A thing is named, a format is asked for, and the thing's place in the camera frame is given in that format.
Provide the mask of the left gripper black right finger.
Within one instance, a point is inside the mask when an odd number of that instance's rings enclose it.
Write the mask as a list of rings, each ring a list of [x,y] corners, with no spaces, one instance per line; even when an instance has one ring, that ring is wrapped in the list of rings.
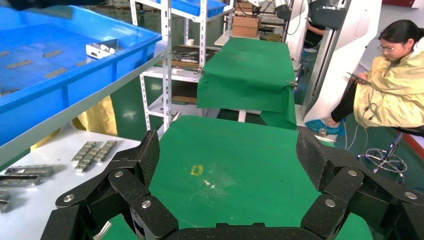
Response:
[[[333,240],[354,214],[386,240],[423,239],[422,193],[373,173],[348,151],[322,144],[307,128],[298,132],[296,155],[320,192],[302,218],[302,228]]]

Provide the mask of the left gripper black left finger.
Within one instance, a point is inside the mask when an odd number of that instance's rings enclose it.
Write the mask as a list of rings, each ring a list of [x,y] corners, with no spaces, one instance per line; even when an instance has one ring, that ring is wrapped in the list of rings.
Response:
[[[160,158],[156,131],[133,148],[117,152],[105,169],[57,198],[43,240],[92,240],[122,215],[140,240],[164,240],[179,228],[177,218],[149,186]]]

